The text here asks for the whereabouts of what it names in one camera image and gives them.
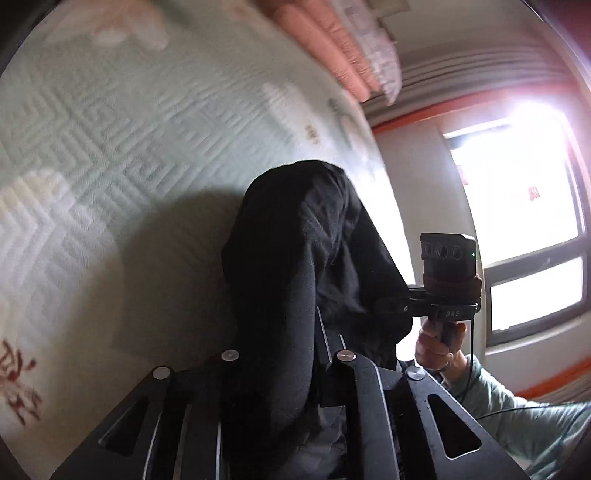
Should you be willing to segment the right forearm green sleeve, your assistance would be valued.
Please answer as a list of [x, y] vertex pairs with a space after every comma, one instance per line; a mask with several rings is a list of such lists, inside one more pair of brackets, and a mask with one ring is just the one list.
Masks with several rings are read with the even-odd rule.
[[590, 428], [590, 404], [551, 405], [512, 393], [469, 355], [468, 373], [450, 393], [532, 479], [555, 479]]

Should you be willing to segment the person's right hand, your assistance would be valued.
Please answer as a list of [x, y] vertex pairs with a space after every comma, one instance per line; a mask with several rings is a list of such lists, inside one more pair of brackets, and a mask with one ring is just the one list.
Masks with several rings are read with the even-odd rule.
[[468, 360], [462, 352], [467, 327], [464, 323], [453, 323], [455, 329], [451, 345], [444, 344], [438, 336], [437, 324], [426, 320], [416, 343], [415, 359], [424, 368], [439, 371], [445, 381], [453, 385], [468, 373]]

